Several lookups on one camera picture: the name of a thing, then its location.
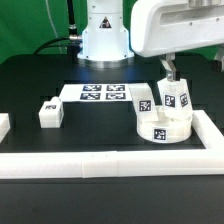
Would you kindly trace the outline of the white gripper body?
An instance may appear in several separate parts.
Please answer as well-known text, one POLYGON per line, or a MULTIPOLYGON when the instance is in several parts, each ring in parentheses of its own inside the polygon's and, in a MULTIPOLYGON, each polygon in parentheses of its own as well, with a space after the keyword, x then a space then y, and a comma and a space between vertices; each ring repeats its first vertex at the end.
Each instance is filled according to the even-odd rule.
POLYGON ((151 57, 224 43, 224 0, 138 0, 131 46, 151 57))

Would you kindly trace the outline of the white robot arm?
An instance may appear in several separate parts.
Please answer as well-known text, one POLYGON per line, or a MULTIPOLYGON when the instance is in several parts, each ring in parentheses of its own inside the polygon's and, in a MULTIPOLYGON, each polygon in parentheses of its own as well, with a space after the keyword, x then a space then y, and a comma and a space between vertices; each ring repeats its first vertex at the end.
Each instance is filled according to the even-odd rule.
POLYGON ((216 45, 215 69, 224 71, 224 0, 137 0, 129 28, 123 0, 87 0, 88 24, 78 58, 104 68, 135 54, 158 56, 167 78, 179 78, 177 52, 216 45))

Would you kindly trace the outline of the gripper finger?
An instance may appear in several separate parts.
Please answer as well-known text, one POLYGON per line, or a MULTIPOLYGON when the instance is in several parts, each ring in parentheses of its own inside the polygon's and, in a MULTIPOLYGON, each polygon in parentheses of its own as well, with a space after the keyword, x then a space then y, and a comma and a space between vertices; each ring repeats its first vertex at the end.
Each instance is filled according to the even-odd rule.
POLYGON ((224 47, 220 46, 217 50, 217 53, 214 57, 215 62, 215 70, 217 72, 223 72, 224 71, 224 47))
POLYGON ((174 65, 174 60, 175 60, 174 53, 168 53, 160 56, 160 62, 162 63, 166 71, 166 78, 170 82, 180 80, 180 74, 174 65))

